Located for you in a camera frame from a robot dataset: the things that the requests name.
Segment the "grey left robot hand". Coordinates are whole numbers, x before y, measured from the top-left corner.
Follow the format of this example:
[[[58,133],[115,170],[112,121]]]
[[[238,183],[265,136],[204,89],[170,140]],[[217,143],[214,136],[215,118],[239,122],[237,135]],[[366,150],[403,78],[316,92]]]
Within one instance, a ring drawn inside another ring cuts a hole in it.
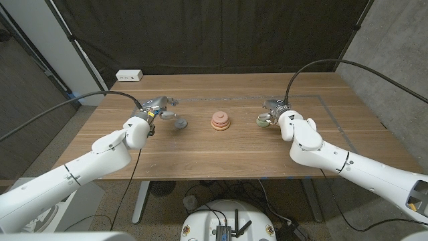
[[[167,110],[167,106],[176,106],[178,101],[172,97],[158,96],[146,101],[135,114],[136,117],[144,119],[151,125],[156,117],[163,120],[171,120],[177,118],[177,114]]]

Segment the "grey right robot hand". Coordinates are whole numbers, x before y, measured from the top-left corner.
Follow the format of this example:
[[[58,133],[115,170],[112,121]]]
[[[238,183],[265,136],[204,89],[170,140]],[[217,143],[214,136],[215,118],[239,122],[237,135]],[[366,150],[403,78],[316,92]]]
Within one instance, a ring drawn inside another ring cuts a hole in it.
[[[265,100],[262,107],[268,112],[260,114],[256,119],[256,124],[263,128],[269,125],[277,125],[280,115],[290,110],[290,107],[283,100],[276,99]]]

